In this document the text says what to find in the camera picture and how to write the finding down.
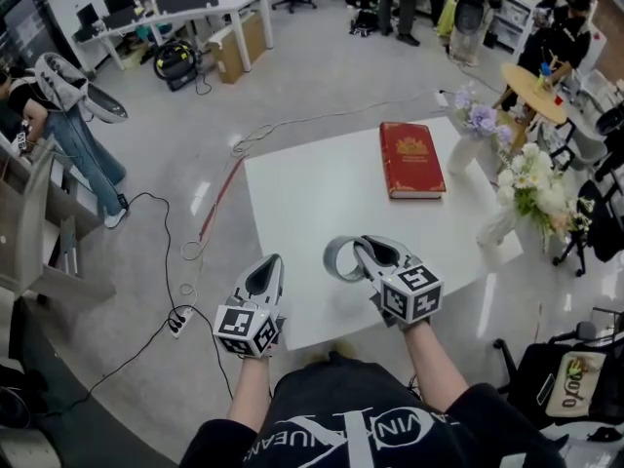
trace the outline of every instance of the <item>gold emblem on book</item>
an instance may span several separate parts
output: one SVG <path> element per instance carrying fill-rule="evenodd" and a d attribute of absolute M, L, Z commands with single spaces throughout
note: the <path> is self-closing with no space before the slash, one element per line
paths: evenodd
<path fill-rule="evenodd" d="M 429 154 L 429 151 L 422 140 L 408 136 L 397 141 L 397 153 L 407 156 L 424 156 Z"/>

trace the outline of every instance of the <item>black bag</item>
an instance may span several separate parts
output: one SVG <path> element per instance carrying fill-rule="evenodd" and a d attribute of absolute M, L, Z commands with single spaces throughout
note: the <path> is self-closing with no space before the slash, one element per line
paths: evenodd
<path fill-rule="evenodd" d="M 358 11 L 358 15 L 351 20 L 349 34 L 366 38 L 378 28 L 377 12 L 363 9 Z"/>

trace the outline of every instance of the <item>flower bouquet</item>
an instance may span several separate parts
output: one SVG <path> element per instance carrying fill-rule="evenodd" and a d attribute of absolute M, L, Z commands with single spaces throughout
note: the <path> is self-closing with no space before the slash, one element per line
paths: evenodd
<path fill-rule="evenodd" d="M 594 202 L 568 198 L 562 183 L 563 174 L 553 170 L 550 156 L 536 144 L 528 143 L 498 176 L 498 203 L 501 211 L 482 227 L 477 235 L 480 245 L 496 242 L 513 230 L 518 216 L 527 216 L 539 231 L 544 251 L 548 239 L 557 234 L 562 239 L 572 230 L 586 232 L 591 223 L 577 204 L 590 213 Z"/>
<path fill-rule="evenodd" d="M 471 84 L 461 87 L 455 94 L 455 114 L 467 130 L 448 158 L 447 168 L 452 174 L 466 169 L 477 157 L 486 139 L 495 137 L 498 144 L 504 147 L 511 144 L 511 128 L 498 125 L 496 110 L 483 104 L 470 88 Z"/>

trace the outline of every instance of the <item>desk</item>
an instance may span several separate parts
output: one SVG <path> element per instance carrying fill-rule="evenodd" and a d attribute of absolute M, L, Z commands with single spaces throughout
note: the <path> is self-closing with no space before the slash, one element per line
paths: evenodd
<path fill-rule="evenodd" d="M 543 89 L 539 89 L 536 92 L 535 84 L 537 83 L 537 77 L 523 67 L 507 62 L 500 66 L 500 72 L 505 82 L 507 82 L 508 87 L 492 107 L 498 107 L 514 92 L 518 94 L 518 97 L 522 98 L 529 107 L 529 111 L 521 122 L 520 127 L 518 127 L 516 136 L 512 142 L 510 154 L 514 154 L 515 151 L 527 142 L 528 125 L 537 113 L 556 125 L 561 125 L 561 123 L 565 123 L 567 119 L 566 109 L 563 105 L 555 104 L 555 94 L 552 92 L 547 92 Z"/>
<path fill-rule="evenodd" d="M 219 0 L 219 3 L 216 7 L 208 6 L 202 9 L 190 9 L 188 11 L 178 12 L 175 14 L 154 14 L 149 18 L 137 19 L 136 21 L 130 22 L 125 26 L 102 31 L 102 33 L 100 33 L 98 36 L 90 38 L 89 40 L 86 40 L 79 45 L 99 40 L 106 49 L 106 51 L 113 57 L 115 63 L 119 66 L 119 68 L 124 70 L 124 64 L 117 54 L 115 47 L 110 41 L 111 36 L 129 33 L 137 29 L 138 26 L 150 26 L 152 33 L 154 34 L 154 38 L 156 39 L 156 43 L 158 45 L 163 45 L 164 40 L 160 31 L 158 30 L 158 24 L 169 24 L 171 22 L 182 20 L 186 22 L 187 29 L 189 31 L 192 31 L 190 26 L 190 22 L 192 20 L 201 19 L 206 16 L 227 15 L 232 19 L 232 27 L 234 28 L 234 33 L 236 34 L 236 42 L 238 44 L 238 49 L 241 53 L 243 66 L 245 67 L 245 71 L 249 72 L 252 70 L 252 62 L 250 61 L 250 56 L 247 51 L 247 44 L 245 43 L 245 35 L 243 33 L 243 25 L 241 24 L 241 17 L 239 15 L 239 12 L 241 11 L 241 9 L 247 7 L 255 1 L 256 0 Z M 259 0 L 259 2 L 260 13 L 262 15 L 262 24 L 264 26 L 264 39 L 266 41 L 266 47 L 267 49 L 272 49 L 273 28 L 271 27 L 271 11 L 269 8 L 269 1 Z"/>
<path fill-rule="evenodd" d="M 280 254 L 285 264 L 281 303 L 290 312 L 289 350 L 382 324 L 369 301 L 370 283 L 345 284 L 325 271 L 323 250 L 336 236 L 375 234 L 402 242 L 441 274 L 445 295 L 523 252 L 515 232 L 500 247 L 477 245 L 477 232 L 498 210 L 488 178 L 476 161 L 465 174 L 447 172 L 459 140 L 448 118 L 417 123 L 429 127 L 436 146 L 448 189 L 441 200 L 388 198 L 379 128 L 245 161 L 262 254 Z M 345 249 L 338 268 L 354 266 Z"/>

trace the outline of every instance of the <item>white sneaker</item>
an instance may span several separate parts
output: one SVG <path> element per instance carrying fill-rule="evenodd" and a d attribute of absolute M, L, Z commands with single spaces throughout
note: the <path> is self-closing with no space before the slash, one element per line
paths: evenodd
<path fill-rule="evenodd" d="M 104 218 L 104 226 L 107 229 L 114 229 L 115 227 L 117 227 L 117 225 L 119 225 L 119 222 L 121 221 L 121 219 L 126 214 L 126 211 L 127 210 L 125 208 L 122 208 L 121 212 L 119 212 L 118 214 L 108 214 Z"/>

